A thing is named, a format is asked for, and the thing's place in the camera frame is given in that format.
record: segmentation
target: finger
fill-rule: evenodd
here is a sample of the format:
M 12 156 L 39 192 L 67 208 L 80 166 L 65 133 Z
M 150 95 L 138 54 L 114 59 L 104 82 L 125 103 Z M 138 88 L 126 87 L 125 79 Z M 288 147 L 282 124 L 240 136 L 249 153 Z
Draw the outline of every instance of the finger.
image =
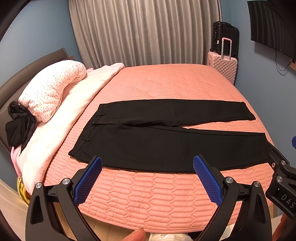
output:
M 144 229 L 138 229 L 132 232 L 130 235 L 126 236 L 122 241 L 145 241 L 146 232 Z
M 286 221 L 288 217 L 284 214 L 281 218 L 280 224 L 277 226 L 276 230 L 274 231 L 272 235 L 272 241 L 278 240 L 278 238 L 283 234 L 285 228 L 286 228 Z

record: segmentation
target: wall-mounted tv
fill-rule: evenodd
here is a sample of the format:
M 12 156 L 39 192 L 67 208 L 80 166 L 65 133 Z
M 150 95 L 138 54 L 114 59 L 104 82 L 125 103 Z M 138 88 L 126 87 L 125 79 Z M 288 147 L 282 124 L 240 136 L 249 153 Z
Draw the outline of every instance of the wall-mounted tv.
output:
M 248 1 L 251 40 L 296 60 L 294 6 L 290 0 Z

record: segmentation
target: suitcase handle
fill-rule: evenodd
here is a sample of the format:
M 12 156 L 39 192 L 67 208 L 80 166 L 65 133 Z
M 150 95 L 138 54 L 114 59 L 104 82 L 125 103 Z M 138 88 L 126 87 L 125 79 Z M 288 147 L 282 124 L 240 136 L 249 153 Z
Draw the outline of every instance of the suitcase handle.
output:
M 231 40 L 231 39 L 228 39 L 228 38 L 222 38 L 222 51 L 221 51 L 221 59 L 223 59 L 223 57 L 224 57 L 224 54 L 223 54 L 223 51 L 224 51 L 224 40 L 228 40 L 228 41 L 230 41 L 230 53 L 229 53 L 229 61 L 231 61 L 232 40 Z

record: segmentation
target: pink blanket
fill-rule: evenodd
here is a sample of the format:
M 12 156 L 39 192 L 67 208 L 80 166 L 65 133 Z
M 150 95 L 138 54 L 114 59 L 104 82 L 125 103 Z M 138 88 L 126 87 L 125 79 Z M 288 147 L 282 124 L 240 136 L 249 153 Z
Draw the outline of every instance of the pink blanket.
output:
M 256 120 L 206 123 L 193 128 L 265 132 L 271 141 L 246 99 L 214 68 L 197 64 L 129 67 L 114 76 L 87 106 L 54 155 L 46 171 L 44 184 L 57 184 L 86 166 L 70 158 L 68 152 L 100 103 L 161 98 L 244 101 Z M 251 184 L 257 180 L 266 190 L 272 173 L 268 164 L 261 164 L 224 171 L 223 175 L 232 176 L 239 183 Z M 239 208 L 240 203 L 235 207 L 230 224 L 235 222 Z M 103 168 L 86 202 L 79 209 L 95 219 L 129 229 L 143 227 L 147 232 L 182 233 L 202 230 L 216 205 L 210 202 L 195 174 Z

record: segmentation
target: curtain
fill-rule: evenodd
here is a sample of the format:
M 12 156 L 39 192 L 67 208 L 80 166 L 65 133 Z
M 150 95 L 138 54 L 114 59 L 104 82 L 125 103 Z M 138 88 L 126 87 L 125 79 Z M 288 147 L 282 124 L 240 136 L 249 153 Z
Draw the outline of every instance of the curtain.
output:
M 205 64 L 219 0 L 69 0 L 82 62 Z

